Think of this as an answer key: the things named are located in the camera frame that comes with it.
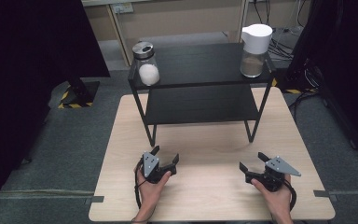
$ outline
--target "black shelf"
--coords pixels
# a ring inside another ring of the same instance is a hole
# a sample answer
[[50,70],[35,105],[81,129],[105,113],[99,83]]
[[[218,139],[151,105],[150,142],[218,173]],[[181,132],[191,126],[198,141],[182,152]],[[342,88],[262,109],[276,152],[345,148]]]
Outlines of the black shelf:
[[156,89],[149,92],[146,123],[177,124],[256,120],[249,85]]
[[[129,83],[151,146],[159,124],[238,120],[244,121],[253,142],[275,68],[266,53],[261,75],[245,77],[240,71],[242,49],[239,43],[155,49],[159,82],[152,86],[142,83],[132,64]],[[267,84],[259,109],[250,86],[256,83]],[[145,90],[149,95],[144,112],[138,91]],[[252,132],[248,120],[255,120]]]
[[270,68],[265,63],[259,77],[241,74],[243,44],[218,44],[155,49],[160,80],[153,86],[142,83],[135,63],[129,81],[136,90],[165,89],[191,86],[267,83]]

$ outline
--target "wooden table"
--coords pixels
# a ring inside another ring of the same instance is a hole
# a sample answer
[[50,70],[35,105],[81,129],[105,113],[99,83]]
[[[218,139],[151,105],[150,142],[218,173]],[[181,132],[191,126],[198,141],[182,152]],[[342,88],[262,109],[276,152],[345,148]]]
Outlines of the wooden table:
[[[253,88],[261,102],[264,88]],[[147,94],[140,95],[143,104]],[[167,183],[151,221],[270,220],[261,194],[245,183],[242,161],[250,171],[262,173],[261,151],[281,156],[301,177],[292,176],[297,193],[293,219],[327,220],[335,215],[329,198],[315,197],[324,186],[310,159],[279,89],[271,88],[253,143],[243,122],[159,125],[156,146],[160,165],[180,160],[177,175]],[[145,151],[151,151],[132,95],[122,97],[92,203],[92,221],[130,221],[138,207],[133,168]]]

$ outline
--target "cable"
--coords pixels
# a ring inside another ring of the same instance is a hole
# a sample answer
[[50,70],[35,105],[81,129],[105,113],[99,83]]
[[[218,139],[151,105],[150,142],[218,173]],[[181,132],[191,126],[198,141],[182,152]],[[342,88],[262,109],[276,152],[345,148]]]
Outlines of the cable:
[[301,0],[298,0],[298,4],[297,4],[297,15],[296,15],[296,22],[297,22],[297,26],[298,26],[298,15],[300,14],[300,3]]
[[292,193],[292,200],[290,201],[290,211],[292,211],[292,209],[295,207],[295,204],[296,204],[297,193],[296,193],[295,189],[292,187],[292,185],[290,184],[290,182],[287,181],[286,179],[281,180],[271,174],[266,174],[266,175],[268,175],[269,177],[273,178],[274,180],[276,180],[278,182],[281,182],[283,185],[285,185],[290,190],[290,193]]
[[271,4],[269,2],[269,0],[266,1],[266,10],[267,10],[267,21],[266,21],[266,25],[269,25],[269,11],[270,11],[270,7]]
[[300,23],[300,20],[298,19],[298,17],[300,16],[300,13],[301,13],[302,7],[304,6],[305,1],[307,1],[307,0],[304,0],[304,1],[303,1],[303,3],[301,4],[301,7],[300,7],[300,9],[298,10],[298,13],[297,13],[297,23],[298,23],[298,25],[300,25],[301,27],[304,27],[304,26]]
[[293,119],[295,120],[295,123],[297,123],[296,121],[296,111],[297,111],[297,107],[298,105],[305,99],[309,99],[310,97],[313,97],[313,96],[316,96],[316,95],[319,95],[319,92],[313,92],[313,91],[305,91],[305,92],[302,92],[297,98],[296,100],[291,103],[288,107],[289,109],[291,109],[291,107],[293,107],[293,110],[294,110],[294,114],[293,114]]
[[283,48],[281,48],[280,45],[287,49],[291,49],[291,48],[285,46],[284,44],[278,43],[275,39],[272,38],[271,43],[269,44],[269,47],[268,47],[268,52],[273,53],[277,56],[280,56],[283,59],[286,59],[287,61],[292,60],[293,59],[292,54],[287,52]]
[[[289,27],[289,23],[290,23],[290,20],[292,19],[292,17],[293,17],[293,14],[294,14],[294,12],[295,12],[295,7],[296,7],[296,3],[294,3],[293,4],[293,7],[292,7],[292,12],[291,12],[291,14],[290,14],[290,17],[289,17],[289,19],[288,19],[288,21],[287,21],[287,25],[283,28],[283,30],[285,30],[285,29],[287,29],[288,27]],[[282,33],[280,33],[279,35],[278,35],[278,40],[277,40],[277,42],[279,43],[279,41],[281,40],[281,36],[282,36]]]
[[136,203],[138,204],[138,208],[141,208],[141,199],[139,197],[139,187],[141,185],[138,185],[138,170],[141,169],[143,158],[141,158],[135,167],[135,199]]
[[254,0],[254,5],[255,5],[255,11],[257,12],[257,16],[258,16],[258,19],[260,19],[260,23],[263,24],[263,21],[261,20],[261,17],[260,17],[260,13],[258,13],[258,9],[257,9],[257,5],[256,5],[256,0]]

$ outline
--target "glass jar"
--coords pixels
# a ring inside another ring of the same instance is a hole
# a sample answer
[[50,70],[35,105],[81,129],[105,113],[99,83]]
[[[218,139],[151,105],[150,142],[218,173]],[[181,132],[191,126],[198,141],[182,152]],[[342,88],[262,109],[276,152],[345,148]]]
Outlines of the glass jar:
[[243,50],[241,73],[246,77],[258,77],[263,71],[264,53],[253,54]]
[[159,81],[159,72],[153,45],[149,42],[139,42],[132,48],[136,69],[141,81],[151,86]]

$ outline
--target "jar lid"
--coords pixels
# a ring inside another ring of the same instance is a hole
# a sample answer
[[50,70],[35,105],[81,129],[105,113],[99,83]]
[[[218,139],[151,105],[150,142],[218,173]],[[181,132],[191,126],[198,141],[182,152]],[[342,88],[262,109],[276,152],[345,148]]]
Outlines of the jar lid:
[[154,55],[153,45],[149,42],[139,42],[132,47],[133,56],[136,59],[147,59]]

